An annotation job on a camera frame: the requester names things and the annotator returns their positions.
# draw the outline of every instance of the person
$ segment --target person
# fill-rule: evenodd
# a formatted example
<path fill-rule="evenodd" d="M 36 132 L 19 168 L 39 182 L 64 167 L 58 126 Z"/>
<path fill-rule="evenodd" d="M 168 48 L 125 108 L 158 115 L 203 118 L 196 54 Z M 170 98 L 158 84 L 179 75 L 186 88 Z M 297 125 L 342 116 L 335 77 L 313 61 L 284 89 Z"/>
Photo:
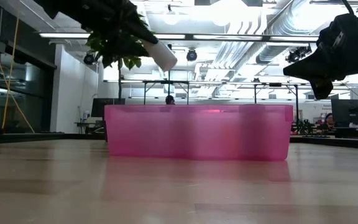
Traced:
<path fill-rule="evenodd" d="M 165 104 L 167 104 L 167 105 L 175 105 L 175 99 L 173 98 L 173 96 L 168 95 L 165 98 Z"/>
<path fill-rule="evenodd" d="M 334 129 L 334 125 L 335 125 L 335 122 L 334 122 L 333 114 L 329 113 L 325 117 L 324 123 L 322 125 L 320 125 L 320 130 L 332 131 Z"/>

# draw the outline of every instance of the computer monitor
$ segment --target computer monitor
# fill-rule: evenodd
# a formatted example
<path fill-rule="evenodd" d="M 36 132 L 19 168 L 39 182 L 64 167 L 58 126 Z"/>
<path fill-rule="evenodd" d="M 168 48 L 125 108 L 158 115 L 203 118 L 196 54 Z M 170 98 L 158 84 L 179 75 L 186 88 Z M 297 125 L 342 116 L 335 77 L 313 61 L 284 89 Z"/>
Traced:
<path fill-rule="evenodd" d="M 337 127 L 349 127 L 349 123 L 358 123 L 358 100 L 332 99 L 331 106 Z"/>
<path fill-rule="evenodd" d="M 92 104 L 92 117 L 104 118 L 104 106 L 106 105 L 124 105 L 125 99 L 121 99 L 121 103 L 117 98 L 94 98 Z"/>

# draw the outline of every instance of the plastic bin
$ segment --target plastic bin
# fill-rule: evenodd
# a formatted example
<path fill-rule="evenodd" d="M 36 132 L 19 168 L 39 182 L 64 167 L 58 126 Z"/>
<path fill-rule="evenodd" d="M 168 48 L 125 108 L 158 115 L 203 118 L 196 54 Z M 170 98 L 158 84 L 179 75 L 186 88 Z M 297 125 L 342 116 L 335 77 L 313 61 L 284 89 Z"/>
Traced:
<path fill-rule="evenodd" d="M 280 161 L 290 105 L 107 105 L 112 156 Z"/>

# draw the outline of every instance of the table surface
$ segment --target table surface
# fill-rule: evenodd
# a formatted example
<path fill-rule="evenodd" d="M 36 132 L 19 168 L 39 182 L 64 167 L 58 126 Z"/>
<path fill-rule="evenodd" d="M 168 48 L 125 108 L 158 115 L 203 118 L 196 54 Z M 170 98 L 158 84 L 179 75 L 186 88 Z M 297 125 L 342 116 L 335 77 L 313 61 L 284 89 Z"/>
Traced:
<path fill-rule="evenodd" d="M 287 161 L 250 162 L 0 144 L 0 223 L 358 223 L 358 149 L 291 144 Z"/>
<path fill-rule="evenodd" d="M 75 124 L 96 124 L 96 123 L 88 123 L 88 122 L 74 122 Z"/>

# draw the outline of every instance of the fluorescent light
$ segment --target fluorescent light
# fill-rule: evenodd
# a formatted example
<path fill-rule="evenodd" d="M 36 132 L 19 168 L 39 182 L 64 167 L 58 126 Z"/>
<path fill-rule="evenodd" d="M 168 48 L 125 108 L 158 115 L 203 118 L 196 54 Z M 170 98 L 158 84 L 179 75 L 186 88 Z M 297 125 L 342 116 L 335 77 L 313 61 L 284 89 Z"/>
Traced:
<path fill-rule="evenodd" d="M 184 34 L 154 34 L 154 36 L 158 39 L 166 39 L 166 40 L 185 38 Z"/>
<path fill-rule="evenodd" d="M 128 99 L 144 99 L 143 96 L 130 96 L 128 97 Z M 151 97 L 151 96 L 146 96 L 146 99 L 158 99 L 158 97 Z"/>
<path fill-rule="evenodd" d="M 105 80 L 106 82 L 118 83 L 118 80 Z M 121 83 L 143 83 L 142 80 L 121 80 Z"/>
<path fill-rule="evenodd" d="M 276 42 L 303 42 L 303 43 L 309 43 L 309 42 L 316 42 L 318 39 L 317 36 L 274 36 L 271 37 L 270 41 L 276 41 Z"/>
<path fill-rule="evenodd" d="M 223 84 L 223 82 L 190 81 L 189 84 Z"/>
<path fill-rule="evenodd" d="M 262 36 L 257 35 L 194 35 L 196 40 L 225 40 L 225 41 L 261 41 Z"/>
<path fill-rule="evenodd" d="M 140 80 L 121 80 L 121 83 L 143 83 Z"/>
<path fill-rule="evenodd" d="M 50 38 L 50 39 L 87 39 L 91 34 L 90 33 L 63 33 L 63 32 L 56 32 L 56 33 L 39 33 L 43 38 Z M 158 39 L 184 39 L 184 34 L 155 34 L 156 38 Z"/>
<path fill-rule="evenodd" d="M 309 44 L 307 44 L 307 43 L 290 43 L 290 42 L 285 42 L 285 43 L 267 42 L 266 45 L 268 45 L 268 46 L 295 46 L 295 47 L 307 47 L 307 46 L 309 46 Z"/>
<path fill-rule="evenodd" d="M 87 39 L 89 33 L 40 33 L 43 38 L 51 39 Z"/>

